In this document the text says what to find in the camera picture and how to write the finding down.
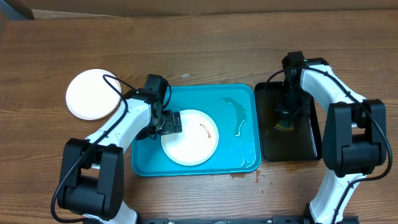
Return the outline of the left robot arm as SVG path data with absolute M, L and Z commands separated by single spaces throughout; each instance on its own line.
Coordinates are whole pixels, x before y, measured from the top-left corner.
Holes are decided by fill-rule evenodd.
M 139 223 L 123 201 L 124 153 L 133 140 L 182 132 L 179 112 L 166 107 L 172 87 L 150 74 L 143 88 L 130 87 L 113 116 L 86 139 L 71 138 L 63 150 L 60 182 L 50 204 L 59 223 Z

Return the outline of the green yellow sponge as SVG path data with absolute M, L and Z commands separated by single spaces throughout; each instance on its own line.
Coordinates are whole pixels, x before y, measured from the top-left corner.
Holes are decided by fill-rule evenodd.
M 294 125 L 291 120 L 279 120 L 275 125 L 275 128 L 283 130 L 283 131 L 291 131 L 294 129 Z

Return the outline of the white plate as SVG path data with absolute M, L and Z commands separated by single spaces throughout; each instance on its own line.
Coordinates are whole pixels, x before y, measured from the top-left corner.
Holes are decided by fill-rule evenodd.
M 217 125 L 199 110 L 180 112 L 182 132 L 161 137 L 162 148 L 172 161 L 183 166 L 196 166 L 207 161 L 219 142 Z
M 109 115 L 120 102 L 120 96 L 105 82 L 103 75 L 114 75 L 94 68 L 81 72 L 69 84 L 65 101 L 77 118 L 96 120 Z

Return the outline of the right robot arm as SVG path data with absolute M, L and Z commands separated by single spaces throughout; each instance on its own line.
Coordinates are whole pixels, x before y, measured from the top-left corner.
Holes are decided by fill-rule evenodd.
M 285 78 L 275 107 L 280 118 L 276 128 L 292 130 L 308 97 L 327 113 L 322 139 L 326 173 L 301 223 L 344 223 L 344 209 L 357 186 L 385 177 L 392 168 L 386 107 L 351 90 L 321 57 L 289 52 L 281 71 Z

